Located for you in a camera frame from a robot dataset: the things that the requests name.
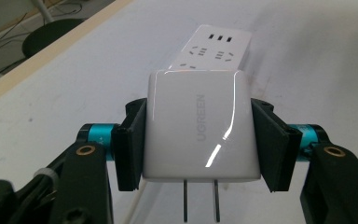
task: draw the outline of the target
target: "power adapter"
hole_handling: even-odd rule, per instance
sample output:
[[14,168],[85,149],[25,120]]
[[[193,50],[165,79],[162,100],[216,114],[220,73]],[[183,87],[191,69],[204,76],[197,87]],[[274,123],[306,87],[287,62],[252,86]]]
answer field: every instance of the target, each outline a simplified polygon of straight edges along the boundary
[[242,71],[159,71],[149,80],[144,178],[243,182],[260,178]]
[[143,176],[147,181],[260,178],[247,76],[251,34],[201,25],[169,70],[149,79]]

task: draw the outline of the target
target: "metal prong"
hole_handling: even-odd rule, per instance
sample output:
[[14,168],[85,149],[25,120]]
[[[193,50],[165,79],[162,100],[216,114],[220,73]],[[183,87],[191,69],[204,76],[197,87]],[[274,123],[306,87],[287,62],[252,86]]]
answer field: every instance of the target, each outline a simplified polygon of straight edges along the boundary
[[214,189],[214,211],[216,213],[216,222],[220,222],[220,208],[219,208],[219,187],[217,186],[217,180],[213,181]]
[[184,209],[184,222],[187,222],[187,180],[183,182],[183,209]]

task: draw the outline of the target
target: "black cable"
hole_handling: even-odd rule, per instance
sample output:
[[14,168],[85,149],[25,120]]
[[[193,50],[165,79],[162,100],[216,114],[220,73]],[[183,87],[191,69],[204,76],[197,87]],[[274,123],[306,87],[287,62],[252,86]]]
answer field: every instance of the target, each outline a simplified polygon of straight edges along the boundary
[[10,218],[8,224],[22,223],[27,212],[32,210],[38,201],[46,195],[51,185],[51,180],[46,176],[42,176],[39,184],[20,203],[19,209]]
[[25,16],[27,15],[28,13],[25,13],[24,16],[14,25],[12,26],[4,35],[2,35],[0,37],[0,41],[8,34],[10,33],[10,31],[12,31],[14,28],[16,28],[24,19],[25,19]]
[[0,68],[0,73],[3,73],[3,72],[5,72],[8,68],[10,68],[11,66],[13,66],[13,65],[15,65],[15,64],[17,64],[17,63],[23,63],[24,61],[26,61],[27,60],[27,58],[22,58],[22,59],[19,59],[19,60],[17,60],[16,62],[14,62],[14,63],[11,63],[10,65],[7,65],[7,66],[5,66],[5,67],[3,67],[3,68]]
[[42,180],[42,177],[42,175],[35,176],[30,182],[28,182],[28,184],[16,192],[16,196],[20,202],[22,202],[27,197],[27,195],[33,191],[35,187],[37,187],[37,185]]

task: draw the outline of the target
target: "power outlet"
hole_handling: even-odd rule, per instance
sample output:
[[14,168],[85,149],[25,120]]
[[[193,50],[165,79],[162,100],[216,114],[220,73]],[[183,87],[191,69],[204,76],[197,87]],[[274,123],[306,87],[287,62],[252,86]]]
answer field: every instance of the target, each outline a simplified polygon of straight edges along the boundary
[[251,33],[201,25],[173,61],[170,70],[242,70]]

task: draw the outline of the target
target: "white table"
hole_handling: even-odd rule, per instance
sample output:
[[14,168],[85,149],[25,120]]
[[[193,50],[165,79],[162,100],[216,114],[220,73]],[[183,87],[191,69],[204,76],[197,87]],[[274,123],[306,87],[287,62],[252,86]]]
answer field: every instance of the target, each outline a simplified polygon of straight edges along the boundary
[[[245,67],[252,96],[288,123],[317,123],[358,156],[358,1],[117,0],[0,79],[0,178],[22,187],[76,138],[82,124],[121,122],[146,97],[149,74],[167,68],[201,24],[253,33]],[[115,221],[133,193],[118,192]],[[297,163],[289,192],[263,180],[221,184],[222,223],[304,223]],[[181,184],[146,186],[134,223],[183,223]],[[189,184],[189,223],[213,222],[212,184]]]

